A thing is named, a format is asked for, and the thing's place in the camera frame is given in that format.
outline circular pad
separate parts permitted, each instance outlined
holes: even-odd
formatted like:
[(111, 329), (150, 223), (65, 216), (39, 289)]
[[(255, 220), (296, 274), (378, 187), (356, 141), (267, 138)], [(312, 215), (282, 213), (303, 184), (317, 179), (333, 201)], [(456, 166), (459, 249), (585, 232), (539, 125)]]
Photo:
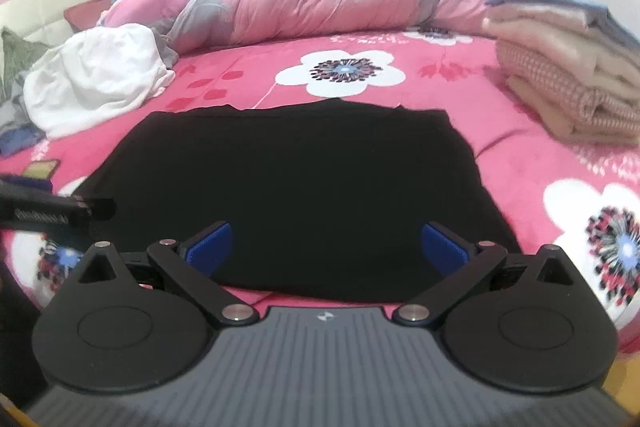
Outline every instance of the circular pad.
[(544, 308), (519, 308), (506, 312), (500, 317), (498, 327), (506, 340), (525, 349), (560, 347), (574, 334), (568, 318)]
[(444, 343), (462, 368), (518, 393), (562, 393), (600, 383), (616, 356), (604, 310), (556, 284), (519, 284), (450, 312)]
[(101, 284), (76, 288), (73, 305), (56, 296), (37, 322), (33, 351), (50, 379), (132, 393), (175, 378), (201, 356), (208, 331), (195, 306), (159, 290)]
[(153, 330), (151, 317), (128, 306), (91, 312), (80, 321), (78, 335), (90, 346), (124, 349), (143, 342)]

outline logo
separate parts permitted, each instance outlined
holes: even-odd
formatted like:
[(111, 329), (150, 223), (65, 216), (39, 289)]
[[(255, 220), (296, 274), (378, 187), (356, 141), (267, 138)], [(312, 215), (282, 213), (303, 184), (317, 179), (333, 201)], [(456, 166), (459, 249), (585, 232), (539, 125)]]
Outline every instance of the logo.
[(20, 210), (16, 208), (14, 215), (20, 221), (37, 221), (38, 223), (55, 223), (57, 225), (68, 225), (69, 218), (63, 214), (47, 214), (46, 212), (37, 212), (36, 210)]
[(319, 321), (329, 322), (329, 321), (334, 320), (335, 315), (332, 314), (332, 312), (322, 312), (322, 313), (319, 313), (318, 315), (316, 315), (316, 317), (318, 317)]

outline gray ribbed surface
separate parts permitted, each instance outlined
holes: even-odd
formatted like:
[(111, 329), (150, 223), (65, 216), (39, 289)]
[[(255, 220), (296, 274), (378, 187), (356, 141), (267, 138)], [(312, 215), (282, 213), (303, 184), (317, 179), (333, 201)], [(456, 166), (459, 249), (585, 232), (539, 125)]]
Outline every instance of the gray ribbed surface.
[(276, 308), (224, 331), (193, 370), (158, 389), (93, 397), (51, 389), (41, 427), (618, 427), (628, 415), (596, 389), (516, 396), (467, 377), (426, 330), (379, 309)]

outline pink floral comforter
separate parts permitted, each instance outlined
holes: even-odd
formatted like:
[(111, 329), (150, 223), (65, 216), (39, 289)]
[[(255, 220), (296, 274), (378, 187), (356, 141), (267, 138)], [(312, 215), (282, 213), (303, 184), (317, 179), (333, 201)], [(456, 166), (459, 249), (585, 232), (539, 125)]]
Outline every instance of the pink floral comforter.
[[(41, 142), (2, 161), (1, 171), (18, 173), (31, 161), (58, 158), (54, 187), (68, 193), (152, 111), (223, 104), (270, 108), (328, 97), (443, 108), (476, 152), (484, 185), (524, 250), (561, 245), (615, 321), (621, 349), (640, 351), (640, 150), (555, 142), (505, 90), (492, 41), (418, 32), (347, 34), (204, 53), (182, 58), (175, 70), (174, 83), (142, 108), (75, 136)], [(624, 208), (626, 219), (610, 238), (620, 248), (606, 260), (623, 270), (598, 274), (603, 259), (591, 252), (587, 229), (625, 216)], [(25, 291), (44, 305), (50, 289), (36, 277), (43, 242), (34, 233), (4, 233), (9, 266)], [(272, 305), (341, 305), (235, 293), (261, 312)]]

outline blue gripper pad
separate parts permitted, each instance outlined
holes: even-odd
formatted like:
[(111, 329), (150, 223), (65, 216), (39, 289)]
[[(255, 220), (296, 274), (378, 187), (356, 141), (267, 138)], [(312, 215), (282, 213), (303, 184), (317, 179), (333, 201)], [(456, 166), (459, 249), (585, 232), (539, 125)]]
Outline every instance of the blue gripper pad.
[(205, 277), (211, 277), (231, 253), (231, 225), (219, 221), (180, 244), (178, 253), (187, 264)]
[(422, 255), (443, 277), (469, 262), (468, 252), (431, 225), (422, 227)]

